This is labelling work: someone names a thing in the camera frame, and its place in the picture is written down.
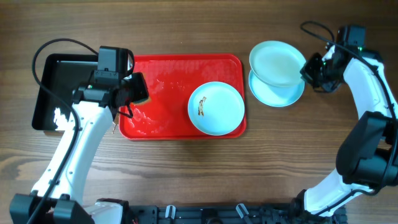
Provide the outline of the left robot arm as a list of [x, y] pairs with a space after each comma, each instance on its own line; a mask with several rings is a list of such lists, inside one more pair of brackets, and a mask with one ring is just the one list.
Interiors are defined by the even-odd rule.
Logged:
[[97, 78], [73, 92], [71, 116], [47, 170], [30, 194], [15, 194], [13, 223], [131, 223], [125, 200], [102, 198], [83, 207], [86, 177], [118, 109], [149, 97], [144, 76]]

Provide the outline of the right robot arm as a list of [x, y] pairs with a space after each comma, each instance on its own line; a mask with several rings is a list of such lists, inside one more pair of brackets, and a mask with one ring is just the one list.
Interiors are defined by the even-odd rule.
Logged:
[[301, 191], [286, 211], [293, 222], [331, 222], [352, 199], [397, 185], [397, 102], [375, 52], [332, 47], [325, 55], [313, 54], [300, 73], [316, 87], [332, 90], [335, 83], [347, 84], [358, 112], [358, 122], [338, 150], [335, 169]]

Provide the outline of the green orange sponge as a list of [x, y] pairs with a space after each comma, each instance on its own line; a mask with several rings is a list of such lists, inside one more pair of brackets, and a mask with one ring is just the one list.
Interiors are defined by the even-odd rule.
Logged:
[[144, 104], [147, 104], [147, 103], [150, 103], [152, 100], [151, 100], [151, 97], [148, 97], [148, 99], [146, 99], [146, 100], [144, 100], [144, 101], [141, 101], [141, 102], [139, 102], [139, 103], [135, 103], [135, 105], [136, 106], [138, 106], [138, 105], [144, 105]]

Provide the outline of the light blue plate top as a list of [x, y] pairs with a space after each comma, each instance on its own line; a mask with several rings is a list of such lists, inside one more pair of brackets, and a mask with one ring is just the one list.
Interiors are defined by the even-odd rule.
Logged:
[[303, 54], [281, 41], [257, 44], [249, 54], [249, 64], [262, 82], [276, 87], [290, 87], [303, 82], [300, 70], [306, 63]]

